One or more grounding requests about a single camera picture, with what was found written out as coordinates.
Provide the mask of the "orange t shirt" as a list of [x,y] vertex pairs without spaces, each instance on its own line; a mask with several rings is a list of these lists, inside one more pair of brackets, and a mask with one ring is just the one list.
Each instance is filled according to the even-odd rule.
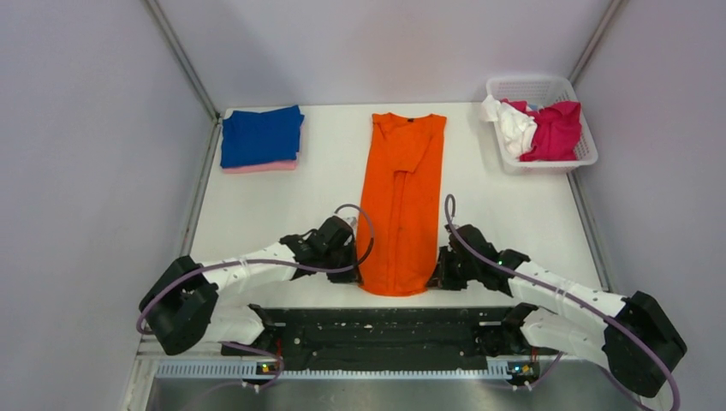
[[444,116],[372,116],[372,139],[360,207],[374,238],[360,266],[361,288],[374,295],[423,293],[437,265]]

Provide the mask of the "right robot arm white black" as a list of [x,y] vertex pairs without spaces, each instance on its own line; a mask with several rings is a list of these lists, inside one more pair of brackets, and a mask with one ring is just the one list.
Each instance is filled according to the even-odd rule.
[[498,251],[471,224],[445,227],[432,279],[441,289],[470,282],[515,300],[486,352],[547,348],[600,366],[625,389],[653,398],[687,353],[658,301],[589,288],[561,277],[513,249]]

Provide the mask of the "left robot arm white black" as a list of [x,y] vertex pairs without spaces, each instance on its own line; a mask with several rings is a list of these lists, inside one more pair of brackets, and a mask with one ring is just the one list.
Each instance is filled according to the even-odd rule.
[[359,264],[356,225],[356,217],[332,215],[317,229],[240,257],[202,264],[181,256],[140,301],[137,329],[155,336],[167,355],[199,343],[241,343],[263,354],[275,340],[273,323],[260,309],[243,305],[242,296],[319,273],[349,279]]

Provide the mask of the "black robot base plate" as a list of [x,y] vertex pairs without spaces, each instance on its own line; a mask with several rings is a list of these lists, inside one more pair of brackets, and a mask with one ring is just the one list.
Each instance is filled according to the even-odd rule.
[[554,354],[514,336],[508,307],[259,309],[253,342],[293,371],[484,370],[490,358]]

